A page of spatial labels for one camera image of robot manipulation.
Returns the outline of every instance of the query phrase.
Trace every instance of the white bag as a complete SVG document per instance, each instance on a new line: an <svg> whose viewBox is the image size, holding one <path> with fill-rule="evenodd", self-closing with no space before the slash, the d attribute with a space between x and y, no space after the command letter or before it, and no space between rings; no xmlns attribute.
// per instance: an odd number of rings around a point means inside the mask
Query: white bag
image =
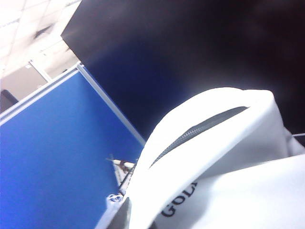
<svg viewBox="0 0 305 229"><path fill-rule="evenodd" d="M203 92L148 139L124 197L128 228L303 228L303 153L271 92Z"/></svg>

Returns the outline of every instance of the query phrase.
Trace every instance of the drop ceiling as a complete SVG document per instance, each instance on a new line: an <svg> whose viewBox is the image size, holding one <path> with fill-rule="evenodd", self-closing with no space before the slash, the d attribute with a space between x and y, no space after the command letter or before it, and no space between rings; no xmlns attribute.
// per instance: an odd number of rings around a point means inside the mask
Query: drop ceiling
<svg viewBox="0 0 305 229"><path fill-rule="evenodd" d="M52 78L77 62L61 33L81 0L0 0L0 78L33 60Z"/></svg>

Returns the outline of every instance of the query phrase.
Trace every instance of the zipper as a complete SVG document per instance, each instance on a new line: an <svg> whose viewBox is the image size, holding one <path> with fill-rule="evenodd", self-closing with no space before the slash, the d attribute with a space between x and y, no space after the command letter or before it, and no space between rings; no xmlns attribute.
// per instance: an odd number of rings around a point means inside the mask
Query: zipper
<svg viewBox="0 0 305 229"><path fill-rule="evenodd" d="M183 135L181 135L179 138L177 138L173 143L171 143L152 163L151 166L153 166L154 163L156 163L160 158L168 154L173 149L177 148L178 146L182 145L183 143L191 140L192 138L196 137L197 135L203 133L204 131L211 129L212 127L224 122L225 120L232 118L233 116L241 113L248 107L245 106L239 106L230 110L227 110L225 112L219 113L214 115L211 118L206 119L205 121L201 122L198 125L195 125L188 129Z"/></svg>

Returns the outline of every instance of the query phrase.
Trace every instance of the computer monitor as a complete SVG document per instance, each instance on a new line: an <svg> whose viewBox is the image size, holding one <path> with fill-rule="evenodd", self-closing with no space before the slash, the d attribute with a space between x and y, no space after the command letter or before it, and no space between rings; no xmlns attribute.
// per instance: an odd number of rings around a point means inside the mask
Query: computer monitor
<svg viewBox="0 0 305 229"><path fill-rule="evenodd" d="M272 91L299 133L304 12L298 0L83 0L62 37L145 139L172 108L216 87Z"/></svg>

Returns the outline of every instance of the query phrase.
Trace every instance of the blue fabric panel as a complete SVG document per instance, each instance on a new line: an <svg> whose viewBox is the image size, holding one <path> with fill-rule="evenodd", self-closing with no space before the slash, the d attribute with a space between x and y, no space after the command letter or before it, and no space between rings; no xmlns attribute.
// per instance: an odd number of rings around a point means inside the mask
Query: blue fabric panel
<svg viewBox="0 0 305 229"><path fill-rule="evenodd" d="M80 73L1 126L1 228L92 229L142 146Z"/></svg>

